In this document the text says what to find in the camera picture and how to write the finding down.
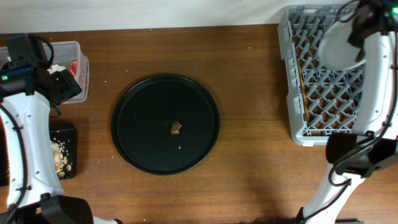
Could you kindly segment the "white tissue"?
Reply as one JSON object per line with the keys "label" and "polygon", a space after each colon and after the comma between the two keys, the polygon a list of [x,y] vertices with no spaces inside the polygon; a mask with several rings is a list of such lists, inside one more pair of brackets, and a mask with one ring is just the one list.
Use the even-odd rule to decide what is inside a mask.
{"label": "white tissue", "polygon": [[63,70],[66,70],[66,68],[64,66],[59,66],[58,64],[51,65],[50,68],[47,69],[49,74],[53,74],[55,72],[61,72]]}

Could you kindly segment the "red strawberry snack wrapper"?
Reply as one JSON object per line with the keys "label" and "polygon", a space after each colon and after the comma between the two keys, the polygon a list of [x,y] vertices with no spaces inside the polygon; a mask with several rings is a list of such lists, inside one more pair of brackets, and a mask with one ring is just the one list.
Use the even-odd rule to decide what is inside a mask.
{"label": "red strawberry snack wrapper", "polygon": [[77,60],[74,60],[74,61],[71,63],[69,69],[68,69],[68,71],[70,72],[70,74],[72,75],[72,77],[73,77],[74,79],[76,79],[77,69],[78,69],[78,61],[77,61]]}

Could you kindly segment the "light grey plate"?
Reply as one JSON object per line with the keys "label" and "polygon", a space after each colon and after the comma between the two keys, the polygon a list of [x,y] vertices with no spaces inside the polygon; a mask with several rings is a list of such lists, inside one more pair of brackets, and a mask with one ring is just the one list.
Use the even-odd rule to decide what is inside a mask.
{"label": "light grey plate", "polygon": [[335,22],[323,35],[318,47],[319,61],[330,70],[347,70],[362,65],[364,57],[356,61],[361,49],[352,46],[348,38],[353,21]]}

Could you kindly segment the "wooden chopstick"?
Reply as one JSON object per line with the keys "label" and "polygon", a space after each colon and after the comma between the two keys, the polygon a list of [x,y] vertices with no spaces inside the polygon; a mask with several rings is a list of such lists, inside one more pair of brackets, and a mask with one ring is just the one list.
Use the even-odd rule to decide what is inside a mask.
{"label": "wooden chopstick", "polygon": [[299,72],[299,77],[300,77],[300,87],[301,87],[301,92],[302,92],[302,96],[303,96],[305,120],[309,121],[310,115],[309,115],[309,112],[308,112],[307,97],[306,97],[306,94],[305,94],[305,84],[304,84],[304,79],[303,79],[301,60],[297,59],[297,63],[298,63],[298,72]]}

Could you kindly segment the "brown food scrap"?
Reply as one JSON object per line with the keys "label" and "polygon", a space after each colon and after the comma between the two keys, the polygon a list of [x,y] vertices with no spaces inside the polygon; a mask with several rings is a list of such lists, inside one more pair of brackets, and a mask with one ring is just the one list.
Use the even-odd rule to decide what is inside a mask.
{"label": "brown food scrap", "polygon": [[171,134],[180,134],[181,127],[182,125],[178,121],[174,121],[170,128]]}

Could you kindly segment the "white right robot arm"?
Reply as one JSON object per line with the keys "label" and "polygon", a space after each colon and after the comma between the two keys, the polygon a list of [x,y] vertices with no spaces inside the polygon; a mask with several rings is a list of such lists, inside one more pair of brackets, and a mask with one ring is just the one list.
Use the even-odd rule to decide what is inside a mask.
{"label": "white right robot arm", "polygon": [[333,133],[326,144],[328,168],[296,223],[334,223],[371,174],[397,163],[397,1],[358,1],[337,17],[319,45],[331,70],[364,65],[358,117],[350,134]]}

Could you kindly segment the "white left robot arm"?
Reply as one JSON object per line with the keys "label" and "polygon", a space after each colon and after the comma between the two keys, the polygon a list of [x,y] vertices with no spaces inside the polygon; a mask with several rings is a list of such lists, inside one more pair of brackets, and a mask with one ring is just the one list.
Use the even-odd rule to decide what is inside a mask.
{"label": "white left robot arm", "polygon": [[88,202],[68,197],[56,173],[50,108],[81,92],[67,69],[49,73],[41,61],[1,69],[1,121],[9,161],[7,212],[1,223],[105,223]]}

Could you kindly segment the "grey dishwasher rack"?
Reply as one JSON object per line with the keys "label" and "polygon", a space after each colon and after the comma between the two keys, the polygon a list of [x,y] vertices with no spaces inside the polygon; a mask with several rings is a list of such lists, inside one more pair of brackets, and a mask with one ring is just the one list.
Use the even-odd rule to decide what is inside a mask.
{"label": "grey dishwasher rack", "polygon": [[[333,133],[349,134],[358,117],[363,90],[364,65],[347,70],[327,69],[318,58],[318,47],[337,17],[355,11],[350,6],[290,6],[277,31],[285,62],[290,132],[296,144],[324,145]],[[309,121],[305,120],[297,59],[301,60]]]}

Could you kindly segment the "clear plastic bin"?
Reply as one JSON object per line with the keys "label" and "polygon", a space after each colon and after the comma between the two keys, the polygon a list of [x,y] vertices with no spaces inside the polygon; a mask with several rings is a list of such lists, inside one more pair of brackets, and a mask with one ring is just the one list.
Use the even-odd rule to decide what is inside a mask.
{"label": "clear plastic bin", "polygon": [[[52,65],[58,64],[69,69],[74,60],[78,61],[76,81],[82,92],[62,103],[79,103],[87,97],[89,65],[88,59],[80,49],[78,42],[53,42]],[[43,44],[47,58],[51,57],[51,51],[46,44]],[[1,101],[8,96],[22,93],[30,96],[36,93],[43,95],[48,101],[50,96],[51,78],[47,69],[32,63],[30,60],[11,61],[7,46],[1,49]]]}

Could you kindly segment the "black rectangular food bin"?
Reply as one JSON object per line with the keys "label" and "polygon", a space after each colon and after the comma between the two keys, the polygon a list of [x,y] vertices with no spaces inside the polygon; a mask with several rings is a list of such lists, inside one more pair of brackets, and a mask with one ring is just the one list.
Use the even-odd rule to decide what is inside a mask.
{"label": "black rectangular food bin", "polygon": [[[58,154],[68,158],[60,172],[65,175],[59,179],[71,179],[76,175],[77,160],[77,142],[78,132],[72,123],[54,123],[50,125],[50,139],[52,141],[52,150],[54,159]],[[1,187],[9,185],[9,162],[7,158],[6,138],[1,128]]]}

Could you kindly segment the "pile of rice and seeds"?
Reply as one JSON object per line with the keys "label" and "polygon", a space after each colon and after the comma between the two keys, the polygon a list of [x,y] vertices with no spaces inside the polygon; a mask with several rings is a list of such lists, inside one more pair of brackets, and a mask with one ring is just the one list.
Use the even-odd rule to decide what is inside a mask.
{"label": "pile of rice and seeds", "polygon": [[64,142],[54,139],[52,141],[52,155],[56,174],[59,179],[72,176],[72,160]]}

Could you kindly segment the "round black tray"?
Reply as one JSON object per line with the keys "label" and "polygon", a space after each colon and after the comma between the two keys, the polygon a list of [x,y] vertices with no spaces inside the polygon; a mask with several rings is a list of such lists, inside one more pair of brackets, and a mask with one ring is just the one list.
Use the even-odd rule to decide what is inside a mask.
{"label": "round black tray", "polygon": [[[174,121],[182,127],[171,134]],[[130,165],[155,175],[195,167],[211,152],[220,130],[215,100],[200,83],[164,73],[135,84],[117,102],[111,118],[116,150]]]}

